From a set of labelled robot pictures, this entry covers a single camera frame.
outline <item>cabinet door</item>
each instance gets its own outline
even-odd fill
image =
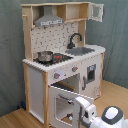
[[[55,86],[49,87],[49,118],[50,124],[56,128],[72,128],[72,125],[63,121],[63,119],[67,116],[67,114],[73,113],[73,104],[69,104],[68,99],[75,99],[80,96],[85,98],[93,104],[93,99],[82,96],[80,94],[64,90],[62,88],[58,88]]]
[[[89,3],[88,5],[88,20],[96,20],[102,22],[103,4]]]
[[[101,75],[102,54],[86,59],[82,62],[80,94],[92,97],[99,97],[100,75]]]

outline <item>wooden floor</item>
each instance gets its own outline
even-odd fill
[[[128,89],[107,81],[102,81],[102,96],[95,100],[98,116],[108,106],[120,107],[128,118]],[[32,115],[23,109],[14,111],[0,118],[0,128],[44,128]]]

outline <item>toy stove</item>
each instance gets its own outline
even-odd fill
[[[37,58],[37,59],[34,59],[34,62],[42,64],[46,67],[49,67],[49,66],[52,66],[54,64],[62,63],[64,61],[67,61],[67,60],[70,60],[70,59],[73,59],[73,57],[63,55],[63,54],[60,54],[60,53],[54,53],[52,61],[42,62],[42,61],[39,61],[39,59]]]

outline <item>toy kitchen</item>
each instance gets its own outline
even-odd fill
[[[85,44],[86,21],[102,22],[103,4],[22,4],[26,110],[45,128],[72,128],[71,99],[101,95],[105,48]]]

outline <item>backsplash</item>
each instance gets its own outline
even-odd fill
[[[44,50],[66,50],[70,37],[78,33],[78,28],[79,22],[35,27],[31,31],[34,58],[37,57],[37,52]],[[78,46],[77,35],[73,38],[73,43]]]

